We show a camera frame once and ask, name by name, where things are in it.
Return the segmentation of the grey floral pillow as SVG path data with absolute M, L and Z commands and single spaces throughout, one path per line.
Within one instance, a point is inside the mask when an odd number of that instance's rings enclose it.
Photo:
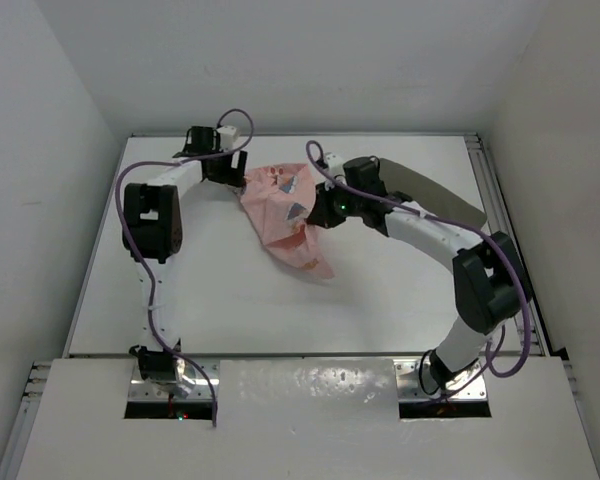
M 401 192 L 433 215 L 482 229 L 486 214 L 443 185 L 389 159 L 379 159 L 379 177 L 389 192 Z

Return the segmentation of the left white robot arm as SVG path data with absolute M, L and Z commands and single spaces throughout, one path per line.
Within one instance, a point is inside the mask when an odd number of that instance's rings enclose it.
M 181 354 L 177 315 L 168 300 L 175 256 L 184 239 L 181 199 L 204 180 L 244 186 L 247 153 L 237 148 L 239 137 L 239 130 L 229 125 L 193 126 L 182 150 L 161 164 L 163 172 L 144 183 L 125 184 L 132 170 L 155 164 L 138 162 L 119 175 L 115 186 L 123 246 L 136 265 L 148 316 L 142 341 L 130 353 L 141 378 L 163 388 L 188 392 L 196 385 L 196 368 Z

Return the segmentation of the pink cartoon pillowcase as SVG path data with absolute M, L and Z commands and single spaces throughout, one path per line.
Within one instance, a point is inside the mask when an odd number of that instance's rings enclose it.
M 240 203 L 262 246 L 282 263 L 319 279 L 334 272 L 319 246 L 318 230 L 308 223 L 316 205 L 309 166 L 283 163 L 245 172 Z

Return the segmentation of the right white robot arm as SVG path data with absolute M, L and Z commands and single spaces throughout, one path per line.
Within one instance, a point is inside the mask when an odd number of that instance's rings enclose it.
M 335 228 L 348 218 L 383 236 L 404 242 L 452 275 L 457 318 L 444 340 L 425 353 L 418 383 L 428 396 L 477 363 L 494 332 L 517 314 L 527 314 L 532 298 L 528 277 L 512 239 L 502 231 L 487 235 L 477 227 L 427 211 L 404 187 L 389 189 L 383 168 L 396 164 L 378 157 L 344 161 L 334 154 L 313 160 L 324 177 L 316 187 L 311 225 Z

